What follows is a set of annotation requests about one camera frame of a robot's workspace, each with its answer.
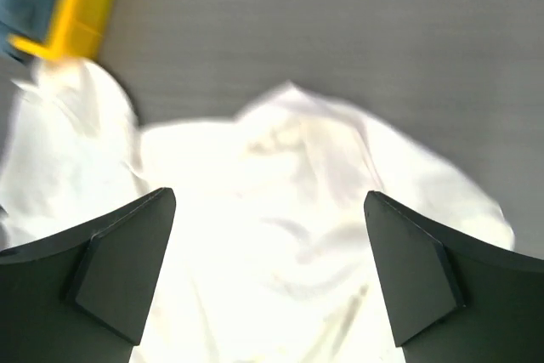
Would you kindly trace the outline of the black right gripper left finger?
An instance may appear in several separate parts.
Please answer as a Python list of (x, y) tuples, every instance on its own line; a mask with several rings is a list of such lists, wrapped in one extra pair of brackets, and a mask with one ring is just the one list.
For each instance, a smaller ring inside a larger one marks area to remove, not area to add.
[(127, 362), (173, 227), (173, 190), (1, 253), (3, 362)]

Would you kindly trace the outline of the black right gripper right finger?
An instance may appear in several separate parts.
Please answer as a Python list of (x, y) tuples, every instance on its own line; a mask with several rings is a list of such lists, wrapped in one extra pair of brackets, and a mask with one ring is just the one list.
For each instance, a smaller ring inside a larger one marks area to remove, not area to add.
[(407, 362), (541, 362), (543, 262), (384, 194), (365, 220), (394, 343)]

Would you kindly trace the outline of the cream white t shirt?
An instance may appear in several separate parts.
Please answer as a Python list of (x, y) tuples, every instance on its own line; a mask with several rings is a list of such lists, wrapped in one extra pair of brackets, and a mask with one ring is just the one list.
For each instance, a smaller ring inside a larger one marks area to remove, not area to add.
[(174, 191), (134, 362), (401, 362), (367, 234), (372, 190), (514, 247), (498, 203), (448, 160), (291, 82), (231, 119), (145, 128), (90, 61), (41, 62), (16, 85), (1, 162), (7, 247)]

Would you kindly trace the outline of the yellow plastic bin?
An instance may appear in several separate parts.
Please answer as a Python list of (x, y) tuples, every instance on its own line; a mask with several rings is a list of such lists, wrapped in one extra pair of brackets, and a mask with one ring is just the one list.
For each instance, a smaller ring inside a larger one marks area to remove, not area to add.
[(114, 0), (56, 0), (48, 33), (42, 42), (8, 35), (19, 51), (43, 60), (97, 56)]

